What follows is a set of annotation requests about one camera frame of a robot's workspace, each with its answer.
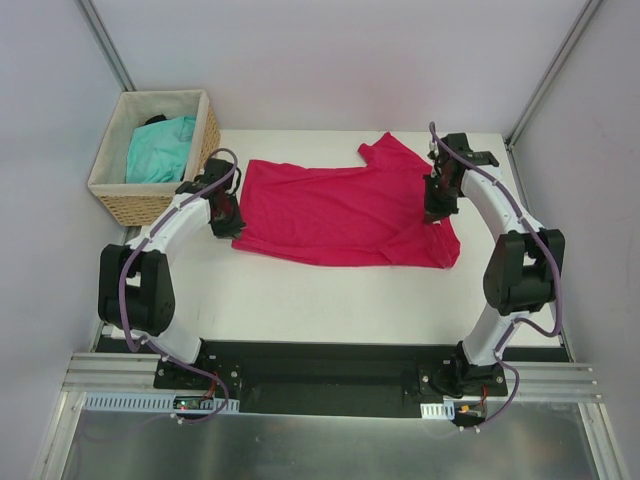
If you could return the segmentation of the pink t shirt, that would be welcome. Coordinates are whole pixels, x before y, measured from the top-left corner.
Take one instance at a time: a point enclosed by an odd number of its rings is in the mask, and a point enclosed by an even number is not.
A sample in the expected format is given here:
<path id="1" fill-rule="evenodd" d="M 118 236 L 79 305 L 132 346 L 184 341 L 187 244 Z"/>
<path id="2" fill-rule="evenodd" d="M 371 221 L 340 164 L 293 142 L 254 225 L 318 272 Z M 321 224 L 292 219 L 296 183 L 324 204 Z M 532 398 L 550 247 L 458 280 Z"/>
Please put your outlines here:
<path id="1" fill-rule="evenodd" d="M 250 160 L 233 248 L 314 266 L 452 268 L 453 226 L 424 221 L 431 166 L 390 133 L 358 153 L 363 165 L 343 168 Z"/>

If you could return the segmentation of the wicker basket with liner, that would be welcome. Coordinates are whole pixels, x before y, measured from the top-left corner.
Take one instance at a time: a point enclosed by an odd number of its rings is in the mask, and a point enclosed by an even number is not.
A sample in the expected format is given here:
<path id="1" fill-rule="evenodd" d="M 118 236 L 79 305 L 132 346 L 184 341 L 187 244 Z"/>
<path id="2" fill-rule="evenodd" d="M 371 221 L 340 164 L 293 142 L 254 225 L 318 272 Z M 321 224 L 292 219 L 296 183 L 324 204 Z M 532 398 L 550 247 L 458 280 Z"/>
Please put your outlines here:
<path id="1" fill-rule="evenodd" d="M 157 115 L 196 117 L 183 178 L 191 180 L 220 145 L 220 130 L 203 89 L 123 92 L 96 156 L 88 188 L 122 226 L 152 224 L 167 208 L 179 184 L 127 183 L 126 163 L 134 130 Z"/>

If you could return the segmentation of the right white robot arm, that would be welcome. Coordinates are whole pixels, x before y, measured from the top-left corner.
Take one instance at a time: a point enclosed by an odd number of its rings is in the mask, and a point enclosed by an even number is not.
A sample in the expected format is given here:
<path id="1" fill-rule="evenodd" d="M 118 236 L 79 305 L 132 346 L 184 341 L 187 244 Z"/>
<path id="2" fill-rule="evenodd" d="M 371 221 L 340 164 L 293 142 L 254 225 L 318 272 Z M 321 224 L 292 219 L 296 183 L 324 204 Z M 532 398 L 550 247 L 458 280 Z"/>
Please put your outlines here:
<path id="1" fill-rule="evenodd" d="M 494 240 L 483 276 L 486 305 L 471 333 L 460 341 L 448 363 L 429 376 L 436 392 L 453 398 L 474 395 L 504 376 L 502 354 L 517 329 L 528 325 L 547 338 L 558 336 L 562 315 L 545 329 L 532 315 L 545 305 L 561 303 L 561 269 L 565 238 L 547 229 L 503 183 L 498 160 L 489 151 L 474 151 L 463 133 L 431 135 L 433 170 L 425 178 L 424 212 L 428 224 L 457 214 L 468 199 Z"/>

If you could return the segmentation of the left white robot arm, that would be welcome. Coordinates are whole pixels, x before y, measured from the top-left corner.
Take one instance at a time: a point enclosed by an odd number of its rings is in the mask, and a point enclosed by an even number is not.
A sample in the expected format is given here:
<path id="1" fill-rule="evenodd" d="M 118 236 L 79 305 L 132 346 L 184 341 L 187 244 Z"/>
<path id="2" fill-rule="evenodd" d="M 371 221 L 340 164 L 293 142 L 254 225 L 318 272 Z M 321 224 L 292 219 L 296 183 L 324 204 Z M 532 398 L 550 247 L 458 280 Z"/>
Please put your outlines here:
<path id="1" fill-rule="evenodd" d="M 100 255 L 99 318 L 122 330 L 131 351 L 143 343 L 178 364 L 188 388 L 204 387 L 210 363 L 201 358 L 204 341 L 176 316 L 171 264 L 193 235 L 209 227 L 217 239 L 234 240 L 246 228 L 238 199 L 242 172 L 236 154 L 214 150 L 204 171 L 176 189 L 150 229 L 124 245 L 107 245 Z"/>

